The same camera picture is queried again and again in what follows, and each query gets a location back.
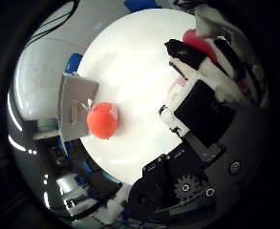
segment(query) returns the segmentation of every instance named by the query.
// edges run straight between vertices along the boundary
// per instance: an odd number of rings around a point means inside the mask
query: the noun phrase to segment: white plastic part
[[[124,210],[122,203],[128,201],[131,185],[123,184],[113,199],[109,199],[106,207],[100,207],[94,217],[105,224],[115,222],[121,212]]]
[[[59,178],[56,182],[63,189],[65,194],[72,192],[78,187],[75,181],[76,174],[68,174],[64,177]]]
[[[95,102],[118,106],[118,129],[109,140],[81,139],[90,156],[113,177],[133,184],[142,167],[182,141],[159,116],[179,74],[164,46],[195,29],[195,17],[177,10],[142,10],[106,28],[84,54],[78,72],[99,83]]]

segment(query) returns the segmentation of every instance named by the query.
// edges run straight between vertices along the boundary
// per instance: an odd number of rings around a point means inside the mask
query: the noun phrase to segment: gear
[[[195,176],[186,175],[178,178],[175,184],[176,197],[183,202],[188,202],[197,194],[201,193],[203,184]]]

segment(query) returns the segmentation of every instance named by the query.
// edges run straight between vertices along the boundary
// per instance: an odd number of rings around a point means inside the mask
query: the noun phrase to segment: red ball
[[[92,135],[107,139],[118,127],[118,109],[111,103],[98,103],[87,114],[86,121]]]

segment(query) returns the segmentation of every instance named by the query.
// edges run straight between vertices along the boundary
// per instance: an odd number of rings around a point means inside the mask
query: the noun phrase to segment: blue object
[[[81,161],[81,165],[82,165],[82,169],[85,171],[86,177],[89,177],[93,172],[91,167],[86,163],[84,159]]]
[[[77,184],[81,185],[84,183],[84,178],[83,177],[75,177],[75,182],[77,182]]]
[[[156,4],[155,0],[126,0],[126,1],[124,1],[124,5],[131,12],[161,8]]]
[[[71,55],[69,61],[66,64],[66,68],[64,73],[73,73],[76,72],[78,69],[78,66],[80,64],[80,61],[82,59],[82,55],[79,53],[74,53]]]

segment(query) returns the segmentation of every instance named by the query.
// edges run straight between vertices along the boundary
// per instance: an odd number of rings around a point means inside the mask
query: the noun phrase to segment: black cable
[[[200,4],[206,3],[206,0],[175,0],[173,5],[181,8],[182,10],[193,10]]]
[[[63,215],[60,215],[60,214],[55,213],[55,212],[53,212],[53,214],[55,214],[56,216],[58,216],[58,217],[60,217],[60,218],[68,219],[68,220],[75,220],[75,219],[82,219],[82,218],[85,218],[85,217],[87,217],[87,216],[93,214],[93,213],[94,213],[96,210],[98,210],[98,208],[100,208],[102,205],[105,205],[105,204],[107,203],[107,201],[108,201],[112,196],[114,196],[114,195],[116,194],[116,192],[120,189],[120,187],[121,187],[121,184],[120,184],[119,188],[118,188],[115,192],[113,192],[113,193],[107,195],[106,197],[102,198],[102,199],[99,200],[97,203],[95,203],[92,207],[90,207],[89,209],[87,209],[87,210],[85,210],[85,211],[83,211],[83,212],[81,212],[81,213],[79,213],[79,214],[76,214],[76,215],[73,215],[73,216],[70,216],[70,217],[69,217],[69,216],[63,216]]]
[[[58,29],[58,28],[60,28],[62,25],[64,25],[64,23],[67,22],[67,21],[74,15],[74,13],[75,13],[75,11],[76,11],[78,5],[79,5],[80,0],[73,0],[73,2],[74,2],[73,8],[69,11],[69,14],[68,14],[68,16],[64,19],[64,21],[62,21],[62,22],[59,23],[58,25],[56,25],[56,26],[54,26],[54,27],[52,27],[52,28],[50,28],[50,29],[48,29],[48,30],[46,30],[46,31],[42,31],[42,32],[39,32],[38,34],[34,35],[34,36],[32,37],[32,39],[34,38],[34,40],[30,40],[30,41],[26,44],[24,50],[25,50],[30,44],[32,44],[33,42],[37,41],[38,39],[42,38],[43,36],[45,36],[45,35],[51,33],[52,31],[55,31],[56,29]]]
[[[41,25],[41,26],[39,27],[39,29],[41,29],[41,28],[43,28],[43,27],[45,27],[45,26],[51,24],[51,23],[54,22],[54,21],[57,21],[58,19],[60,19],[60,18],[62,18],[62,17],[64,17],[64,16],[66,16],[66,15],[68,15],[69,13],[71,13],[71,10],[68,11],[67,13],[64,13],[62,16],[59,16],[59,17],[53,19],[52,21],[49,21],[49,22],[47,22],[47,23]]]

